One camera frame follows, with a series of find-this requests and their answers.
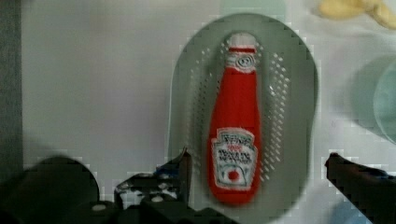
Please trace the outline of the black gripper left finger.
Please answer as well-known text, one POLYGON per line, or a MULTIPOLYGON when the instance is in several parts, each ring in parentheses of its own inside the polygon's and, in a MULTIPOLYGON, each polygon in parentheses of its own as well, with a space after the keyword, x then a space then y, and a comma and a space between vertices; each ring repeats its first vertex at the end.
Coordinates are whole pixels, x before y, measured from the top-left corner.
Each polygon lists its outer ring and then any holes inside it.
POLYGON ((145 199, 169 198, 188 203, 192 161, 187 147, 153 173, 139 173, 119 183, 114 190, 116 205, 122 209, 141 204, 145 199))

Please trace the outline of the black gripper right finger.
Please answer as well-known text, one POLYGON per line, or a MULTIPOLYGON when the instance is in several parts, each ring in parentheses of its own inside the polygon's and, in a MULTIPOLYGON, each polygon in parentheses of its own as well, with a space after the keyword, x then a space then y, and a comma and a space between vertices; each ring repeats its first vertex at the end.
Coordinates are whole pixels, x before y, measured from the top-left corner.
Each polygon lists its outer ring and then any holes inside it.
POLYGON ((373 224, 395 224, 396 178, 331 153, 326 178, 373 224))

